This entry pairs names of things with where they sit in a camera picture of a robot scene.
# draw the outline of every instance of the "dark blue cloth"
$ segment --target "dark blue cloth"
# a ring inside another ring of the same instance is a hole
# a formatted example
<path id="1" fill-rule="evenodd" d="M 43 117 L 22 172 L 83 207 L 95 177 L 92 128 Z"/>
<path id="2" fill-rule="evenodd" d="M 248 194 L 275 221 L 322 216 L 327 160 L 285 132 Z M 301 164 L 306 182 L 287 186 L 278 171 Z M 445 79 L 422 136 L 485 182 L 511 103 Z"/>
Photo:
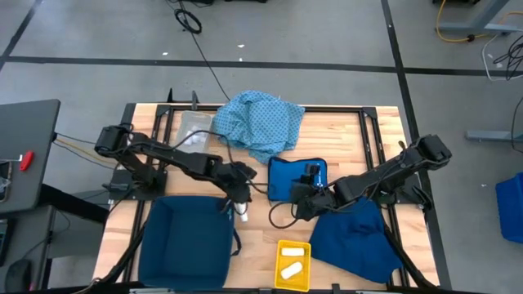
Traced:
<path id="1" fill-rule="evenodd" d="M 299 182 L 306 173 L 307 164 L 320 166 L 320 173 L 315 176 L 314 185 L 327 185 L 327 163 L 322 158 L 301 159 L 289 162 L 273 157 L 269 160 L 269 189 L 267 195 L 270 201 L 290 201 L 293 182 Z"/>
<path id="2" fill-rule="evenodd" d="M 234 216 L 223 198 L 157 198 L 141 244 L 138 280 L 179 291 L 219 290 L 229 270 Z"/>
<path id="3" fill-rule="evenodd" d="M 367 198 L 346 208 L 352 213 L 327 213 L 312 232 L 311 256 L 376 283 L 386 283 L 402 266 L 385 237 L 382 213 Z"/>

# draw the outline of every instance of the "dark blue basket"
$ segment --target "dark blue basket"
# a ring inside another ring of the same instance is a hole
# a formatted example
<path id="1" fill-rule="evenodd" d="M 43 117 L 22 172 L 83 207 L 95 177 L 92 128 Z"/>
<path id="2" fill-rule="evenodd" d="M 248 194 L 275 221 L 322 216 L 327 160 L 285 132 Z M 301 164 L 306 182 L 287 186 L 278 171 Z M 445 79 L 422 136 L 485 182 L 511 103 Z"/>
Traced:
<path id="1" fill-rule="evenodd" d="M 523 172 L 496 185 L 499 224 L 506 240 L 523 243 Z"/>
<path id="2" fill-rule="evenodd" d="M 157 198 L 141 244 L 138 280 L 180 291 L 221 289 L 235 223 L 230 209 L 220 213 L 224 203 L 207 196 Z"/>

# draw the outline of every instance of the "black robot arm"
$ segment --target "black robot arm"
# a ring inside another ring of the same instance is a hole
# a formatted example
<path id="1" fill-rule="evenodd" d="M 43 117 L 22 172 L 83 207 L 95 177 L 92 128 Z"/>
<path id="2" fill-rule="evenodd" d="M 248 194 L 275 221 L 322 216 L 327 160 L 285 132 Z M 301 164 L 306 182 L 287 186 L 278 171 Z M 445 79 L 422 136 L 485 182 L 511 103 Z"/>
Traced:
<path id="1" fill-rule="evenodd" d="M 164 176 L 159 169 L 143 163 L 137 154 L 158 159 L 159 164 L 179 167 L 195 180 L 212 182 L 233 203 L 251 201 L 248 181 L 257 173 L 241 162 L 223 163 L 221 156 L 188 154 L 151 140 L 147 135 L 131 131 L 125 126 L 104 127 L 96 142 L 95 151 L 101 156 L 116 159 L 132 173 L 133 180 L 138 181 L 142 189 L 155 189 Z"/>
<path id="2" fill-rule="evenodd" d="M 296 183 L 291 199 L 297 204 L 296 218 L 310 220 L 325 212 L 339 212 L 361 197 L 374 199 L 377 194 L 392 194 L 405 179 L 422 169 L 437 170 L 449 163 L 452 154 L 438 136 L 424 136 L 398 156 L 357 176 L 344 176 L 327 187 Z"/>

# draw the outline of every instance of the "blue cloth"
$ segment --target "blue cloth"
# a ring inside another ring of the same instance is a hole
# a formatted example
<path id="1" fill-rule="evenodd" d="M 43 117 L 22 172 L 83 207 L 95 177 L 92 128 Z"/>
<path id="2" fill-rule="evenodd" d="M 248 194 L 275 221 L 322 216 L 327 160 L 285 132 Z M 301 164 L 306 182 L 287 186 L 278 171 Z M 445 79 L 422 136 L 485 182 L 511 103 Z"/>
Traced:
<path id="1" fill-rule="evenodd" d="M 157 198 L 141 244 L 138 280 L 179 291 L 221 290 L 229 270 L 234 230 L 223 198 Z"/>
<path id="2" fill-rule="evenodd" d="M 367 198 L 345 209 L 327 213 L 312 232 L 311 256 L 376 283 L 386 283 L 402 266 L 385 237 L 382 214 Z"/>
<path id="3" fill-rule="evenodd" d="M 271 158 L 267 191 L 269 200 L 289 202 L 293 183 L 299 182 L 300 177 L 306 174 L 307 164 L 320 166 L 320 173 L 315 176 L 314 185 L 327 185 L 327 163 L 322 158 L 301 159 L 293 162 L 277 157 Z"/>
<path id="4" fill-rule="evenodd" d="M 304 112 L 305 108 L 269 94 L 244 91 L 218 109 L 213 131 L 267 164 L 270 157 L 294 149 Z"/>

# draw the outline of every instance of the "concrete floor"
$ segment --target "concrete floor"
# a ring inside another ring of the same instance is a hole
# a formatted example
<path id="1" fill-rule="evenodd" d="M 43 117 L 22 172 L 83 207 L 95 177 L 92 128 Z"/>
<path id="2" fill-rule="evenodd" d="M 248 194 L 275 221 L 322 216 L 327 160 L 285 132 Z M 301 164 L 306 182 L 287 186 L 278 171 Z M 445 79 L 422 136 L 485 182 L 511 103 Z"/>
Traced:
<path id="1" fill-rule="evenodd" d="M 0 0 L 0 51 L 33 3 Z M 431 1 L 388 3 L 407 69 L 482 69 L 480 50 L 488 39 L 442 42 L 433 29 L 438 7 Z M 442 20 L 470 20 L 486 3 L 447 7 Z M 512 0 L 502 12 L 522 4 Z M 212 7 L 187 3 L 186 8 L 203 23 L 197 39 L 212 61 L 372 65 L 385 71 L 215 68 L 229 96 L 255 89 L 299 104 L 395 105 L 408 132 L 380 0 L 217 0 Z M 523 28 L 519 16 L 508 23 Z M 503 54 L 516 37 L 498 38 L 488 53 Z M 8 62 L 0 70 L 0 104 L 59 99 L 57 131 L 88 140 L 95 140 L 103 126 L 117 123 L 126 103 L 164 101 L 170 87 L 178 100 L 189 99 L 195 90 L 202 102 L 225 102 L 205 67 L 79 64 L 91 58 L 201 60 L 164 0 L 43 0 L 11 56 L 56 57 L 63 64 L 13 62 L 3 56 L 0 62 Z M 454 154 L 444 172 L 430 174 L 452 288 L 521 292 L 523 245 L 500 235 L 494 186 L 519 172 L 523 157 L 506 144 L 468 142 L 463 133 L 507 130 L 523 85 L 428 74 L 407 74 L 407 83 L 420 134 L 440 135 Z M 110 171 L 51 149 L 45 175 L 49 185 L 78 193 L 99 189 L 109 177 Z M 106 203 L 107 197 L 91 200 Z M 53 252 L 62 256 L 80 247 L 83 256 L 56 259 L 51 287 L 90 281 L 101 230 L 73 220 L 70 235 L 56 240 Z"/>

